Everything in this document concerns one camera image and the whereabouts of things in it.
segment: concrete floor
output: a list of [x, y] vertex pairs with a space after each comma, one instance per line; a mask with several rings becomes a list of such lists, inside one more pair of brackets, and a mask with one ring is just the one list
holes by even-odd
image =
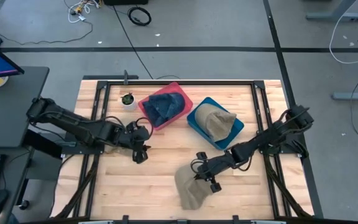
[[[270, 0], [281, 46], [327, 48], [334, 23], [307, 21], [305, 13], [332, 10], [338, 2]], [[160, 47], [274, 47], [262, 1], [150, 0], [144, 7], [153, 17], [147, 27], [135, 26], [125, 15], [120, 15], [136, 47], [157, 44]], [[128, 8], [117, 7], [123, 12]], [[358, 12], [358, 1], [351, 11]], [[82, 40], [24, 46], [5, 41], [2, 47], [130, 46], [114, 11], [107, 7], [91, 8], [86, 18], [93, 23], [93, 32]], [[20, 42], [68, 40], [85, 34], [89, 28], [88, 24], [67, 21], [63, 0], [6, 0], [0, 10], [0, 33]], [[357, 40], [358, 22], [340, 24], [333, 47], [358, 47]], [[358, 53], [336, 55], [347, 62], [358, 60]], [[83, 75], [118, 75], [126, 69], [141, 79], [149, 79], [133, 52], [10, 52], [7, 56], [19, 65], [50, 67], [42, 95], [71, 110]], [[274, 52], [140, 52], [139, 56], [155, 78], [176, 75], [197, 79], [282, 79]], [[334, 91], [353, 89], [358, 81], [358, 64], [342, 65], [327, 53], [284, 53], [283, 56], [296, 102], [310, 106], [315, 119], [305, 137], [324, 217], [358, 220], [358, 136], [352, 130], [348, 102], [333, 101], [330, 97]], [[358, 103], [354, 103], [354, 117], [358, 128]], [[34, 183], [34, 186], [37, 184], [50, 192], [53, 190], [53, 183]], [[38, 189], [32, 187], [26, 197], [40, 200], [37, 198], [40, 194], [34, 193]], [[32, 212], [22, 212], [21, 220], [46, 217], [50, 195], [42, 200], [45, 203], [37, 205]]]

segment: blue plastic tray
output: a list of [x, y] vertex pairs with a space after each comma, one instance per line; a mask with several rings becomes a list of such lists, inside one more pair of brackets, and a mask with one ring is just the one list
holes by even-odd
[[231, 128], [231, 132], [229, 136], [226, 139], [214, 142], [198, 125], [196, 122], [195, 114], [196, 110], [199, 106], [203, 105], [204, 103], [209, 103], [211, 105], [217, 106], [218, 108], [221, 108], [224, 111], [227, 111], [224, 109], [219, 103], [214, 101], [212, 98], [207, 97], [205, 98], [188, 116], [187, 116], [187, 122], [188, 124], [196, 130], [202, 137], [204, 137], [209, 143], [211, 143], [216, 149], [219, 150], [225, 150], [227, 146], [230, 144], [230, 142], [240, 133], [240, 131], [244, 128], [244, 123], [241, 122], [239, 119], [236, 118], [234, 121], [233, 127]]

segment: black desk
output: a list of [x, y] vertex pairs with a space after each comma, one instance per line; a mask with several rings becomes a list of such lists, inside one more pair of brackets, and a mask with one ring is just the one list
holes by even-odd
[[[29, 125], [25, 113], [32, 99], [40, 96], [49, 72], [47, 67], [23, 69], [24, 75], [9, 77], [8, 82], [0, 87], [0, 154], [6, 155], [3, 171], [6, 190], [9, 191], [9, 198], [0, 214], [0, 223], [7, 222], [22, 191], [27, 165], [34, 153], [33, 147], [21, 146]], [[3, 188], [4, 180], [0, 176], [0, 189]]]

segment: small potted plant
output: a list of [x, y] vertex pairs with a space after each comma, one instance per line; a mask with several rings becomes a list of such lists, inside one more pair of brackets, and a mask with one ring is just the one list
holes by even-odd
[[136, 101], [132, 93], [125, 94], [123, 97], [121, 97], [121, 103], [125, 110], [133, 111], [136, 109]]

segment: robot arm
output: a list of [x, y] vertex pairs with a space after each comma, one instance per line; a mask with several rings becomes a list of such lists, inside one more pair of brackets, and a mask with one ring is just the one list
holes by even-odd
[[51, 123], [73, 134], [76, 139], [90, 148], [100, 144], [121, 146], [133, 150], [132, 160], [138, 164], [147, 159], [147, 149], [144, 141], [150, 138], [144, 126], [138, 126], [137, 121], [126, 127], [103, 119], [92, 121], [71, 111], [68, 111], [47, 98], [33, 99], [33, 104], [27, 111], [31, 124]]
[[[219, 192], [221, 186], [216, 182], [215, 175], [228, 168], [240, 169], [240, 166], [247, 163], [256, 150], [263, 149], [268, 175], [283, 192], [285, 198], [294, 208], [296, 214], [299, 217], [310, 217], [309, 214], [301, 209], [290, 192], [281, 183], [269, 160], [269, 154], [277, 152], [278, 147], [287, 144], [286, 137], [288, 134], [300, 134], [311, 127], [314, 120], [307, 112], [308, 109], [309, 108], [304, 108], [303, 106], [294, 106], [289, 110], [284, 111], [281, 117], [274, 122], [271, 127], [256, 135], [256, 137], [252, 138], [250, 141], [242, 142], [226, 149], [223, 156], [208, 159], [205, 152], [197, 153], [197, 159], [190, 165], [193, 172], [196, 174], [195, 179], [211, 181], [211, 190], [214, 193]], [[308, 156], [307, 150], [300, 143], [293, 141], [292, 144], [292, 147], [297, 148], [298, 151], [303, 154], [303, 157]], [[197, 167], [197, 170], [194, 169], [195, 164], [201, 164]]]

